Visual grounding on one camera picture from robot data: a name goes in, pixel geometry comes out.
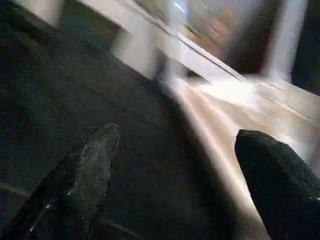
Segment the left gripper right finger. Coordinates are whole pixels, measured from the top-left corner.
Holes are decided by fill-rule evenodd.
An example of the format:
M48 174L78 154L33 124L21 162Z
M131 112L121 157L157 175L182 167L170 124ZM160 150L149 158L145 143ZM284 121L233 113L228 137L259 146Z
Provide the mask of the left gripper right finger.
M234 150L270 238L318 240L320 179L299 155L256 130L239 130Z

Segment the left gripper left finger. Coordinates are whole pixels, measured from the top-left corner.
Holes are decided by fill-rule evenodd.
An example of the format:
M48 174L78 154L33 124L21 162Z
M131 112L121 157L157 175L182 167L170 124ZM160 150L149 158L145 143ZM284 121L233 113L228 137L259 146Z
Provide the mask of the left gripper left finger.
M89 240L110 186L120 129L107 124L52 169L25 201L2 240Z

